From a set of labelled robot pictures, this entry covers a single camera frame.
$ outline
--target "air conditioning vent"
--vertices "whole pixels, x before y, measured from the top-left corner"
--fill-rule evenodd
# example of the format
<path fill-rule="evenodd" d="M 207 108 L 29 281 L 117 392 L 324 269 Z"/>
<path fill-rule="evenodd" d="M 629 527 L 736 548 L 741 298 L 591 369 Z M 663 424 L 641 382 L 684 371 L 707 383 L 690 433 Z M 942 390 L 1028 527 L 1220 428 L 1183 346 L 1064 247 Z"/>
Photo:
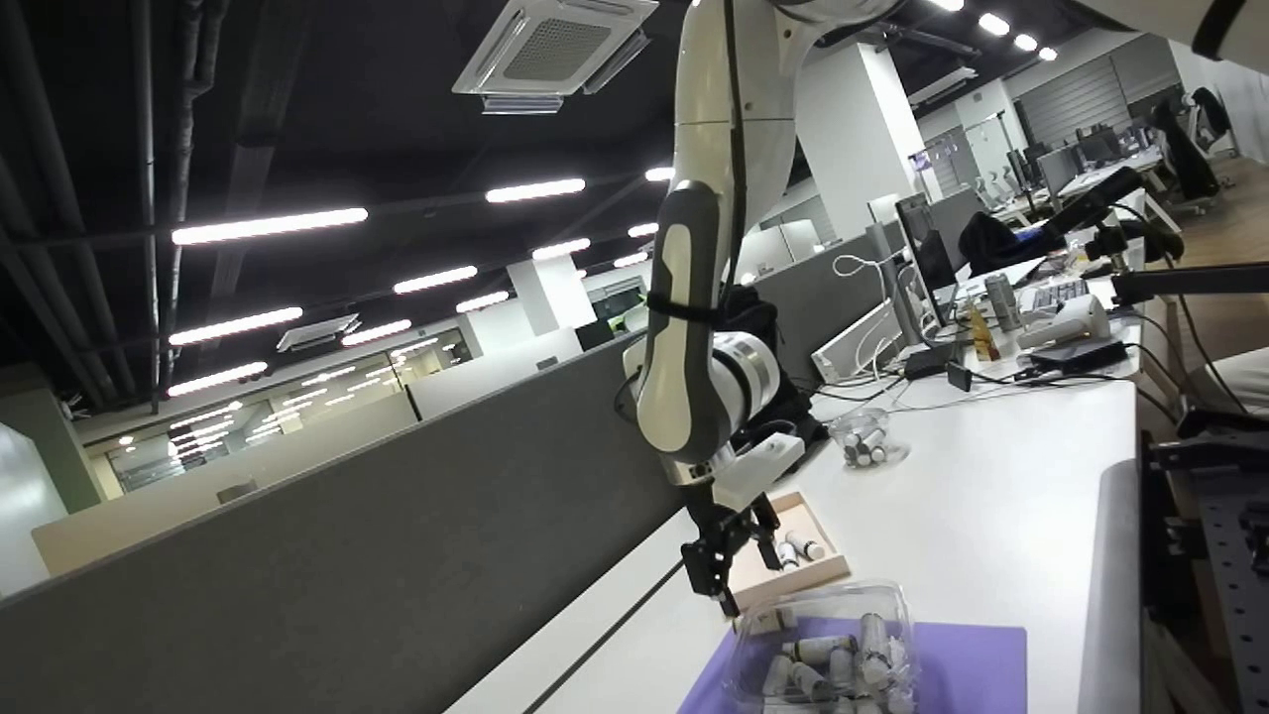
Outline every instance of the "air conditioning vent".
<path fill-rule="evenodd" d="M 456 96 L 575 96 L 659 0 L 509 0 L 453 83 Z"/>
<path fill-rule="evenodd" d="M 946 97 L 951 91 L 962 91 L 966 83 L 975 83 L 978 71 L 975 68 L 957 68 L 933 83 L 924 83 L 921 91 L 909 96 L 911 108 L 926 108 L 937 97 Z"/>

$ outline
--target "small object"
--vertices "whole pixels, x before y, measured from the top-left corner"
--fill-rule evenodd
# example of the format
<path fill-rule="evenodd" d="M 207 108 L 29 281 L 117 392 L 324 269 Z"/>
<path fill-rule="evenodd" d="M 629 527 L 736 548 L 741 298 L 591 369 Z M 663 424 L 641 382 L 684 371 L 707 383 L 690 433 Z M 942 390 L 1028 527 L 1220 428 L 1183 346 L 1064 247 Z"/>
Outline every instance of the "small object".
<path fill-rule="evenodd" d="M 1008 285 L 1004 275 L 987 279 L 987 301 L 990 301 L 1000 334 L 1016 334 L 1022 326 L 1016 288 Z"/>
<path fill-rule="evenodd" d="M 884 630 L 884 618 L 877 612 L 867 612 L 860 618 L 860 653 L 866 659 L 889 659 L 889 630 Z"/>
<path fill-rule="evenodd" d="M 884 659 L 866 653 L 866 662 L 860 662 L 860 682 L 866 682 L 871 695 L 881 695 L 881 689 L 889 689 L 889 687 L 895 682 L 895 674 L 893 674 L 893 667 L 889 667 Z"/>
<path fill-rule="evenodd" d="M 1107 365 L 1126 359 L 1126 346 L 1121 339 L 1076 339 L 1076 346 L 1052 346 L 1029 353 L 1029 365 L 1043 371 L 1096 371 Z"/>
<path fill-rule="evenodd" d="M 793 630 L 797 625 L 797 612 L 744 612 L 744 618 L 736 618 L 736 633 L 773 633 L 773 630 Z"/>
<path fill-rule="evenodd" d="M 839 689 L 855 689 L 855 659 L 843 645 L 829 651 L 829 682 Z"/>
<path fill-rule="evenodd" d="M 829 702 L 831 698 L 829 678 L 807 662 L 793 662 L 790 667 L 790 689 L 797 689 L 807 702 Z"/>
<path fill-rule="evenodd" d="M 884 695 L 884 710 L 889 710 L 889 714 L 914 714 L 914 695 L 911 695 L 909 687 L 893 687 L 893 689 Z"/>
<path fill-rule="evenodd" d="M 826 667 L 831 651 L 843 651 L 843 637 L 821 633 L 821 637 L 797 637 L 782 645 L 793 662 Z"/>
<path fill-rule="evenodd" d="M 990 326 L 978 301 L 966 306 L 966 339 L 975 346 L 978 359 L 1000 359 L 1000 350 L 990 339 Z"/>
<path fill-rule="evenodd" d="M 761 678 L 761 698 L 785 698 L 790 682 L 793 682 L 793 659 L 790 653 L 769 659 Z"/>
<path fill-rule="evenodd" d="M 889 671 L 895 687 L 911 687 L 911 662 L 905 637 L 889 637 Z"/>

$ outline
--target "computer monitor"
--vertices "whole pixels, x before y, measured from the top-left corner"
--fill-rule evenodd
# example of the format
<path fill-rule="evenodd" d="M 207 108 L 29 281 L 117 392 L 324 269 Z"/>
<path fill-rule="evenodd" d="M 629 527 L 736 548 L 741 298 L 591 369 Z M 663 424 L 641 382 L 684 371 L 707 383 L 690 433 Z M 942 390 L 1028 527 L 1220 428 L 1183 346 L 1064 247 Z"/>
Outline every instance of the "computer monitor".
<path fill-rule="evenodd" d="M 962 269 L 958 235 L 982 210 L 975 190 L 946 194 L 942 202 L 924 202 L 921 194 L 895 202 L 909 251 L 924 279 L 924 288 L 937 292 L 957 285 Z"/>
<path fill-rule="evenodd" d="M 1055 194 L 1078 173 L 1078 157 L 1070 148 L 1037 154 L 1036 166 L 1037 182 Z"/>

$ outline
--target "ceiling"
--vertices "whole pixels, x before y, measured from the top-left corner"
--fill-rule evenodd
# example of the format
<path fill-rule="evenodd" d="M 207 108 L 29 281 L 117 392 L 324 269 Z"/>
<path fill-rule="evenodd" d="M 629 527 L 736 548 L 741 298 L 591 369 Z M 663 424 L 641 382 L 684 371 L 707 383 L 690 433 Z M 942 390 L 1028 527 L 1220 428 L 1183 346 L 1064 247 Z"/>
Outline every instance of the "ceiling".
<path fill-rule="evenodd" d="M 187 2 L 223 31 L 207 96 L 189 101 L 182 179 Z M 0 359 L 39 359 L 91 407 L 154 395 L 154 337 L 230 314 L 306 306 L 309 316 L 453 316 L 460 298 L 498 288 L 498 264 L 530 247 L 588 235 L 588 269 L 629 254 L 625 224 L 659 210 L 641 172 L 671 154 L 675 53 L 684 0 L 646 18 L 651 47 L 600 96 L 554 120 L 488 120 L 453 96 L 505 0 L 17 0 L 0 13 Z M 942 14 L 905 2 L 884 27 L 909 91 L 957 62 L 982 80 L 1029 62 L 987 39 L 975 13 L 1057 42 L 1085 27 L 1057 0 L 975 2 Z M 149 18 L 144 83 L 140 14 Z M 154 202 L 145 202 L 144 97 L 154 101 Z M 580 199 L 488 207 L 517 179 L 584 173 Z M 213 251 L 145 254 L 154 224 L 370 207 L 354 230 Z M 481 264 L 474 281 L 394 298 L 394 281 Z M 161 383 L 275 353 L 279 334 L 230 337 L 161 359 Z"/>

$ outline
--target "black cable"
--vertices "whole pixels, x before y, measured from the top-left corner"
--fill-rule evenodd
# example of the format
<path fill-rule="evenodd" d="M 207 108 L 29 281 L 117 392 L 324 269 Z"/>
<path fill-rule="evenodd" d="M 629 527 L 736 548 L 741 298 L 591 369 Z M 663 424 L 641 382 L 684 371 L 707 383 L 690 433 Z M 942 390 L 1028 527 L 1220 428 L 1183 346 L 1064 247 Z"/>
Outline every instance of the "black cable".
<path fill-rule="evenodd" d="M 528 714 L 543 710 L 558 687 L 568 687 L 571 674 L 580 674 L 603 645 L 608 637 L 616 637 L 675 576 L 682 572 L 682 560 L 651 587 L 634 599 L 629 612 L 618 616 L 618 624 L 610 624 L 530 706 Z"/>
<path fill-rule="evenodd" d="M 1183 382 L 1158 359 L 1158 353 L 1150 353 L 1142 339 L 1130 339 L 1134 350 L 1142 350 L 1147 359 L 1158 365 L 1158 371 L 1183 392 Z"/>
<path fill-rule="evenodd" d="M 1188 326 L 1188 339 L 1192 339 L 1201 365 L 1220 383 L 1220 392 L 1237 406 L 1237 412 L 1248 415 L 1245 406 L 1234 395 L 1229 382 L 1220 378 L 1216 359 L 1207 353 L 1185 292 L 1176 292 L 1176 301 L 1183 301 L 1183 314 L 1185 314 L 1185 326 Z"/>

